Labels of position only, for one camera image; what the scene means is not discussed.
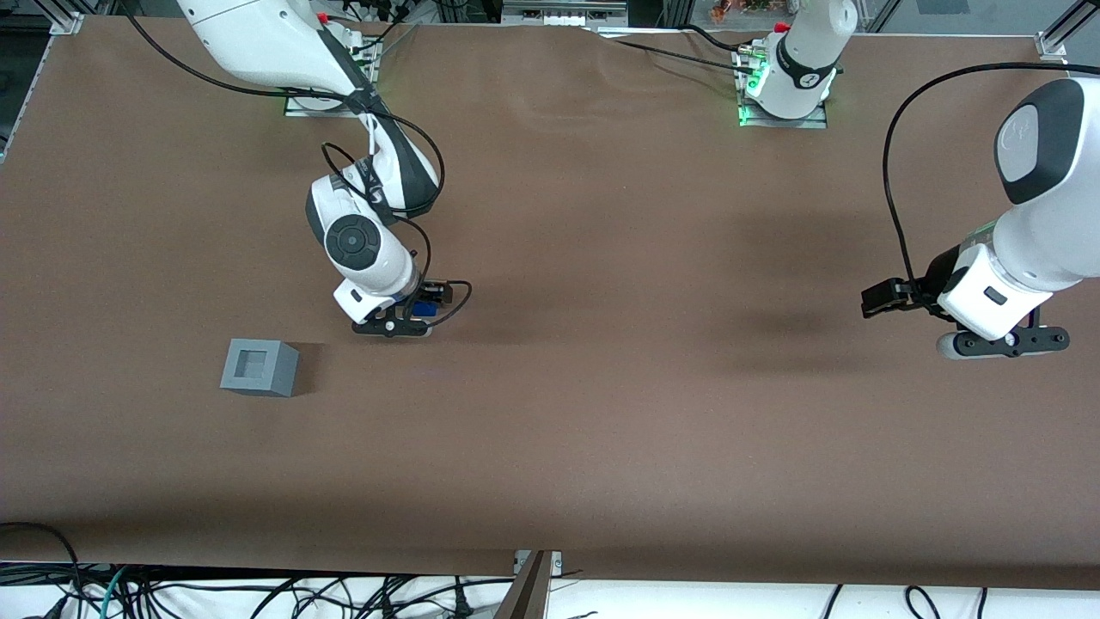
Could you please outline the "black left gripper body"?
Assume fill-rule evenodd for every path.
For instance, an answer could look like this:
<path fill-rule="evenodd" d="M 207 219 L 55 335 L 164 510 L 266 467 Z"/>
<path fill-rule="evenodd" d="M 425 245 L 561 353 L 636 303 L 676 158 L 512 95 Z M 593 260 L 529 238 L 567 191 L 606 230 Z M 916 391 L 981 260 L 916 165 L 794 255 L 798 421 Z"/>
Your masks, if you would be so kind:
<path fill-rule="evenodd" d="M 945 310 L 939 305 L 938 298 L 950 281 L 959 254 L 959 246 L 941 252 L 934 259 L 931 259 L 923 278 L 920 279 L 920 303 L 931 316 L 945 316 Z"/>

